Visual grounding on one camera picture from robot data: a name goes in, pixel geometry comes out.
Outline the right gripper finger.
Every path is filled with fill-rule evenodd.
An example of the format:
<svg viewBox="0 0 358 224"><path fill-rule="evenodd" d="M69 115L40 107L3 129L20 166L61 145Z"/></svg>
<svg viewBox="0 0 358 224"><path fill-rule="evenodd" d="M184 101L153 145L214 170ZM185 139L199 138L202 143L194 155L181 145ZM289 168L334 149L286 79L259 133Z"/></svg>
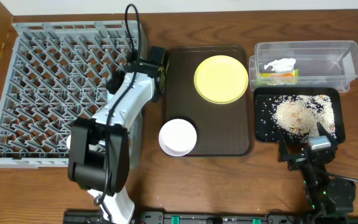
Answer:
<svg viewBox="0 0 358 224"><path fill-rule="evenodd" d="M287 149L287 143L281 131L278 131L278 143L278 162L285 162L288 160L289 153Z"/></svg>
<svg viewBox="0 0 358 224"><path fill-rule="evenodd" d="M318 130L318 134L320 136L326 136L327 138L333 138L333 135L330 134L320 122L316 123L316 127L317 127L317 130Z"/></svg>

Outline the leftover rice pile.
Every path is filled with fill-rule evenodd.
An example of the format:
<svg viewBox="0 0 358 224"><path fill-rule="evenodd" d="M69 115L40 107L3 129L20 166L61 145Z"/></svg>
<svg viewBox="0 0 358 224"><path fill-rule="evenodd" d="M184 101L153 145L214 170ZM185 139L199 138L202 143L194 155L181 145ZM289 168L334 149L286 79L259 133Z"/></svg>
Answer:
<svg viewBox="0 0 358 224"><path fill-rule="evenodd" d="M301 95L295 100L283 100L274 109L273 119L280 128L278 131L295 144L319 136L317 122L334 137L332 103L325 95Z"/></svg>

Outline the yellow round plate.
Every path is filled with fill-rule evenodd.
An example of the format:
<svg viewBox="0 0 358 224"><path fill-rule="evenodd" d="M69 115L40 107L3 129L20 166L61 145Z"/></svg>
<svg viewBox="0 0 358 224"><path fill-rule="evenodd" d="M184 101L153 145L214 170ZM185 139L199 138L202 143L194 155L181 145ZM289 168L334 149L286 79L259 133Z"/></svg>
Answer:
<svg viewBox="0 0 358 224"><path fill-rule="evenodd" d="M215 55L197 66L193 82L198 94L206 101L225 105L235 102L246 92L249 76L238 59Z"/></svg>

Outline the green orange snack wrapper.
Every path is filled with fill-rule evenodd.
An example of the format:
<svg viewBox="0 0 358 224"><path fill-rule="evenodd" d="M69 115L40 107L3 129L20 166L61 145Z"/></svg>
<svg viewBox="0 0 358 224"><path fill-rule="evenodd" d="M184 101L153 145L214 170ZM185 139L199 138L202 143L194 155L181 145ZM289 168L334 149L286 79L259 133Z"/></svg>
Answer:
<svg viewBox="0 0 358 224"><path fill-rule="evenodd" d="M282 73L261 73L257 78L259 85L296 85L298 69Z"/></svg>

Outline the white paper napkin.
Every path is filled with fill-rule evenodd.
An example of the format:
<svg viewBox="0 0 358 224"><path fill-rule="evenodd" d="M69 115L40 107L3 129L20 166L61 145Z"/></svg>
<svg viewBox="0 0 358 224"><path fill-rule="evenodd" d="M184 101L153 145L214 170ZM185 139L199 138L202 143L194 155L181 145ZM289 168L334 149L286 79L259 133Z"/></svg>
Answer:
<svg viewBox="0 0 358 224"><path fill-rule="evenodd" d="M264 70L270 69L270 71L275 73L290 72L294 70L295 64L295 58L282 58L264 65Z"/></svg>

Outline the pink white bowl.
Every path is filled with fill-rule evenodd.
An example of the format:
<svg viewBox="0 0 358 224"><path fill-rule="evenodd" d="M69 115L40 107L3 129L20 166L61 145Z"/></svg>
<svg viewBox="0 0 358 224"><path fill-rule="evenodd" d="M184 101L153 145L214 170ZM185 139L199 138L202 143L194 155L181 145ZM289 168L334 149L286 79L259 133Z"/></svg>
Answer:
<svg viewBox="0 0 358 224"><path fill-rule="evenodd" d="M189 154L196 146L197 138L196 128L185 119L167 121L158 134L161 149L173 157Z"/></svg>

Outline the white plastic cup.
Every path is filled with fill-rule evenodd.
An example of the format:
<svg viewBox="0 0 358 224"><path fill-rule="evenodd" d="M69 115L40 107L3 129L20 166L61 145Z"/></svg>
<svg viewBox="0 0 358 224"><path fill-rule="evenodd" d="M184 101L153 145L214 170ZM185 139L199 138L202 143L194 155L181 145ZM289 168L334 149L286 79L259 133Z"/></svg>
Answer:
<svg viewBox="0 0 358 224"><path fill-rule="evenodd" d="M70 149L70 146L71 146L71 134L67 137L66 145L67 145L67 148Z"/></svg>

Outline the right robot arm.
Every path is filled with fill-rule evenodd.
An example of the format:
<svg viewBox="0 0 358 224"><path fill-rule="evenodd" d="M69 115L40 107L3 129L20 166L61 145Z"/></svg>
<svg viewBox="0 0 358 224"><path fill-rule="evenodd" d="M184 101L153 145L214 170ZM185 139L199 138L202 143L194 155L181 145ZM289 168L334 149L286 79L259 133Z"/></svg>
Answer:
<svg viewBox="0 0 358 224"><path fill-rule="evenodd" d="M288 170L301 172L306 198L312 211L298 223L348 223L348 214L354 211L356 185L343 177L334 177L325 165L332 162L338 150L338 141L316 123L319 136L309 139L299 154L291 154L283 133L278 131L278 161L286 162Z"/></svg>

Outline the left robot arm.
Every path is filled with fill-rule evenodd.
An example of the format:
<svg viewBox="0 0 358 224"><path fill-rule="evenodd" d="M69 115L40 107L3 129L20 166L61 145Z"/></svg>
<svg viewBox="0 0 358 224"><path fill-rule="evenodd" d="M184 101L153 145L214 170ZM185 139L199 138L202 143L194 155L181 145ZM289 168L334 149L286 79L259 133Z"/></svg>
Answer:
<svg viewBox="0 0 358 224"><path fill-rule="evenodd" d="M108 223L130 223L135 204L125 184L139 165L142 108L165 90L170 55L153 46L146 59L133 61L118 80L108 83L108 102L91 118L77 118L69 147L68 178L86 190Z"/></svg>

